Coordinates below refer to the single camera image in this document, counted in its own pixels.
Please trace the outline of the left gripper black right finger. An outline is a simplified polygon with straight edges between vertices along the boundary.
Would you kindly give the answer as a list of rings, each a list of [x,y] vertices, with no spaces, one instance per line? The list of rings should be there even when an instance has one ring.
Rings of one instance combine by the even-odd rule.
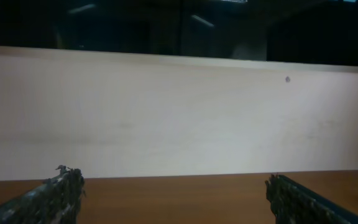
[[[358,224],[358,215],[285,175],[272,174],[265,184],[276,224]]]

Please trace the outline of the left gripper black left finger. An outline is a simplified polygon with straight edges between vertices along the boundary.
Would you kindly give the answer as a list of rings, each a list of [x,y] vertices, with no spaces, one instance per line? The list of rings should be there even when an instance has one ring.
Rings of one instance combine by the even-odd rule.
[[[85,195],[80,169],[58,166],[60,173],[0,205],[0,224],[76,224]]]

